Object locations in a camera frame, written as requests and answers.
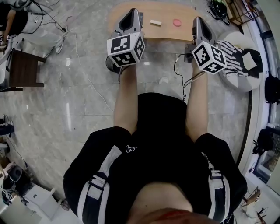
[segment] person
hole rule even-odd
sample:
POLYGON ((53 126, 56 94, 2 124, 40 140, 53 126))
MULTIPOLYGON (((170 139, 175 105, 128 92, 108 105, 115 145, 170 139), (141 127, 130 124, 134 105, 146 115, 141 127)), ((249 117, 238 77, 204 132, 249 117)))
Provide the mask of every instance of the person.
POLYGON ((166 77, 158 91, 138 95, 136 66, 123 70, 114 126, 93 132, 66 171, 66 199, 84 223, 216 224, 208 159, 229 183, 228 214, 242 201, 247 184, 228 144, 207 132, 207 74, 192 82, 188 106, 166 77))
POLYGON ((31 44, 46 48, 55 47, 56 53, 60 53, 63 47, 63 37, 48 33, 41 27, 36 30, 38 26, 32 21, 30 13, 24 10, 12 10, 10 5, 0 3, 0 31, 4 32, 0 52, 7 49, 8 36, 21 34, 21 38, 26 39, 31 44))

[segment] shoe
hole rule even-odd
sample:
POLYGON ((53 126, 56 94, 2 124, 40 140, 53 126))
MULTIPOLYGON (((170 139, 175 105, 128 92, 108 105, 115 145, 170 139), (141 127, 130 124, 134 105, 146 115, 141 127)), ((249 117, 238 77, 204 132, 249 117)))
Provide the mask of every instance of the shoe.
POLYGON ((162 84, 163 82, 168 83, 168 78, 166 76, 161 77, 161 79, 159 80, 158 84, 162 84))
POLYGON ((62 50, 62 47, 63 47, 63 43, 64 43, 64 40, 62 41, 62 44, 56 48, 56 54, 59 54, 62 50))

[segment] black bag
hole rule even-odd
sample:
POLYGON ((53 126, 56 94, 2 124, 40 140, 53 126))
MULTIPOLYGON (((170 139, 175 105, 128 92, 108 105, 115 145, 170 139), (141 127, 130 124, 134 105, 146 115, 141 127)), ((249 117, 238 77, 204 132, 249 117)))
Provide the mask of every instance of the black bag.
POLYGON ((255 147, 252 154, 262 155, 265 151, 273 149, 273 134, 267 129, 261 129, 259 132, 258 142, 254 140, 255 147))
POLYGON ((273 77, 270 73, 266 78, 264 86, 264 94, 267 103, 277 103, 280 102, 280 80, 273 77))

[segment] red disc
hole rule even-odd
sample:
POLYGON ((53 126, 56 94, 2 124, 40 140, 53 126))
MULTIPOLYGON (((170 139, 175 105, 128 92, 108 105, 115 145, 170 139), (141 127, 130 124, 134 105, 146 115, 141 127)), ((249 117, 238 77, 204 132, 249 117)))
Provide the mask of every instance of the red disc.
POLYGON ((179 27, 182 25, 182 22, 179 19, 175 19, 175 20, 173 20, 173 25, 179 27))

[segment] white box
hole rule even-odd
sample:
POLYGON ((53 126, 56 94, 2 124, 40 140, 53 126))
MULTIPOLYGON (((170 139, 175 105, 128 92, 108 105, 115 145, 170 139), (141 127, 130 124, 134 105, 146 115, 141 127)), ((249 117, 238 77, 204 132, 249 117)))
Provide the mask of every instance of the white box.
POLYGON ((210 74, 216 74, 227 67, 224 52, 205 41, 201 42, 192 54, 199 69, 210 74))
POLYGON ((143 32, 136 32, 107 40, 108 57, 117 67, 139 63, 145 47, 143 32))

